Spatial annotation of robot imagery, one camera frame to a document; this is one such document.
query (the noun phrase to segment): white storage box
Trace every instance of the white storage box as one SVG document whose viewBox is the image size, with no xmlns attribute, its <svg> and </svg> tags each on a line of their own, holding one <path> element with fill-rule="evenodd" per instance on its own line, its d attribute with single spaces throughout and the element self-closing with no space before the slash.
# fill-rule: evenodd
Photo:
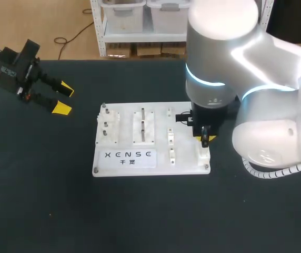
<svg viewBox="0 0 301 253">
<path fill-rule="evenodd" d="M 146 0 L 100 0 L 111 33 L 141 33 Z"/>
<path fill-rule="evenodd" d="M 186 33 L 190 0 L 147 0 L 155 33 Z"/>
</svg>

